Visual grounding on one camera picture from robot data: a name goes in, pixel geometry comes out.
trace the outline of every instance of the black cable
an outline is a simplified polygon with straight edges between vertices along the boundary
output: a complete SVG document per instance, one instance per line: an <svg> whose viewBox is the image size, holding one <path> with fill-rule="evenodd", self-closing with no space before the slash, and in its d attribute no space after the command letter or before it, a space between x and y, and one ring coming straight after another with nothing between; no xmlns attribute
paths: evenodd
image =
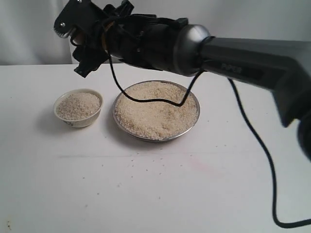
<svg viewBox="0 0 311 233"><path fill-rule="evenodd" d="M104 37L106 37L106 31L105 31L105 28L104 28L104 31L103 31L103 34L104 34ZM116 74L115 74L115 71L113 69L113 64L112 64L112 59L111 59L111 54L110 54L110 50L109 50L109 46L108 46L108 41L106 40L106 50L107 50L107 54L108 54L108 57L109 57L109 64L110 64L110 69L111 69L111 73L112 73L112 76L113 76L113 79L117 85L117 87L119 88L119 90L122 92L122 94L124 94L127 98L129 98L130 100L132 101L135 101L135 102L139 102L139 103L148 103L148 102L165 102L165 103L169 103L171 105L174 105L176 107L181 107L182 105L184 105L184 103L186 102L187 100L187 97L189 96L190 94L190 91L195 83L195 81L198 79L198 77L204 72L203 70L199 70L197 72L197 74L194 76L194 78L192 79L183 99L181 100L180 103L176 103L176 102L173 102L171 100L166 100L166 99L149 99L149 100L139 100L139 99L136 99L136 98L133 98L131 96L129 96L124 90L123 88L120 86L118 80L117 80L117 77L116 77Z"/></svg>
<svg viewBox="0 0 311 233"><path fill-rule="evenodd" d="M256 130L254 129L254 127L252 126L252 124L249 122L246 113L243 109L243 105L239 96L239 92L237 90L237 87L235 86L234 82L231 79L228 79L233 92L235 94L235 97L237 99L238 102L238 106L241 112L241 115L245 121L245 123L247 124L248 128L250 129L250 131L253 133L253 135L255 136L255 138L257 139L257 141L259 142L260 146L262 147L262 149L264 150L267 159L269 161L269 165L270 165L270 169L271 169L271 176L272 176L272 217L273 217L273 221L274 223L281 227L281 228L297 228L297 227L303 227L303 226L307 226L307 225L311 225L311 219L306 219L306 220L302 220L302 221L297 221L297 222L289 222L289 223L284 223L284 222L280 222L277 218L276 215L276 198L277 198L277 185L276 185L276 170L274 167L274 163L272 160L272 157L265 145L265 143L263 142L263 140L261 139L261 137L258 135L258 133L256 132Z"/></svg>

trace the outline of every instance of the white table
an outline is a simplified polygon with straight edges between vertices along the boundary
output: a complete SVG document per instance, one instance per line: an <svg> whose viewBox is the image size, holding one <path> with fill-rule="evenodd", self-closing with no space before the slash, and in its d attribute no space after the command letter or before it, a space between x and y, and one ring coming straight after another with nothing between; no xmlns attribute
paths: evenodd
<svg viewBox="0 0 311 233"><path fill-rule="evenodd" d="M201 104L196 126L175 141L151 144L113 121L119 90L108 65L86 79L75 66L0 67L1 233L311 232L273 223L269 165L226 78L203 74L193 89ZM123 64L115 70L123 87L190 82ZM311 163L296 141L298 122L282 128L268 91L237 86L276 164L280 220L311 217ZM72 129L52 106L84 87L102 93L104 106L93 125Z"/></svg>

